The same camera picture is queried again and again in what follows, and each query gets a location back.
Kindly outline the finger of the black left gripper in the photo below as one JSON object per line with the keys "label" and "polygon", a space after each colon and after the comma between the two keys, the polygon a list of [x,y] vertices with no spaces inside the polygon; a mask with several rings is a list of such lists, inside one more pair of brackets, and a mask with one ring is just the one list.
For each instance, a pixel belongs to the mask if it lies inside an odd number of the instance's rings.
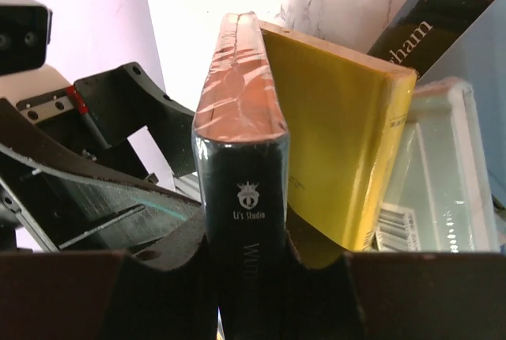
{"label": "finger of the black left gripper", "polygon": [[192,252],[199,202],[76,154],[1,100],[1,201],[49,252]]}
{"label": "finger of the black left gripper", "polygon": [[83,77],[74,88],[107,144],[117,145],[146,127],[176,177],[196,171],[194,112],[170,98],[139,63]]}

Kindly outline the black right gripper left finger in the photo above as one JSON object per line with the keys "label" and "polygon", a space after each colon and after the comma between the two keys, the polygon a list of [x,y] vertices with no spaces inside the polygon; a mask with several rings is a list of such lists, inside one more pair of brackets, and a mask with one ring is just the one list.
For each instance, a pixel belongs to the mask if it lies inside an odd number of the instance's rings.
{"label": "black right gripper left finger", "polygon": [[198,214],[136,255],[1,255],[4,339],[213,339],[217,295]]}

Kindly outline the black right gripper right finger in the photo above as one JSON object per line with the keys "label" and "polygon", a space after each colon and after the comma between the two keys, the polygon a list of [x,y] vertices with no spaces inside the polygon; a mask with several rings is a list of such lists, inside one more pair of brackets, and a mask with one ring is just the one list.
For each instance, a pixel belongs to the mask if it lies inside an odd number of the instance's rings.
{"label": "black right gripper right finger", "polygon": [[314,269],[287,241],[283,339],[503,339],[505,257],[349,252]]}

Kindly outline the pale green plastic file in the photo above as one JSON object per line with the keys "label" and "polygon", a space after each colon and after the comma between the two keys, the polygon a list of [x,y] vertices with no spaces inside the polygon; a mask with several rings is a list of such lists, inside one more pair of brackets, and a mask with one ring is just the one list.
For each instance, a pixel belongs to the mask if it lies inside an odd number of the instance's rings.
{"label": "pale green plastic file", "polygon": [[416,89],[379,212],[379,251],[500,250],[473,89]]}

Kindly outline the navy blue hardcover book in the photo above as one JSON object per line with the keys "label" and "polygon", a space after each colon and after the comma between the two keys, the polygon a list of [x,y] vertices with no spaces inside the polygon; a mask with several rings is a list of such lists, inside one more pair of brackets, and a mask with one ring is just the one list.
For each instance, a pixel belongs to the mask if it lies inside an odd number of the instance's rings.
{"label": "navy blue hardcover book", "polygon": [[192,145],[225,336],[277,339],[289,130],[252,12],[221,22]]}

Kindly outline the yellow paperback book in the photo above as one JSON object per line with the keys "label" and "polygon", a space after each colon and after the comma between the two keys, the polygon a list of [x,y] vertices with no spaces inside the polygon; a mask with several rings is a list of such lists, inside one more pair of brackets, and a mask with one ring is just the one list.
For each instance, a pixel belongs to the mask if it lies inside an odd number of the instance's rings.
{"label": "yellow paperback book", "polygon": [[320,269],[372,244],[417,73],[268,22],[260,25],[291,134],[287,228]]}

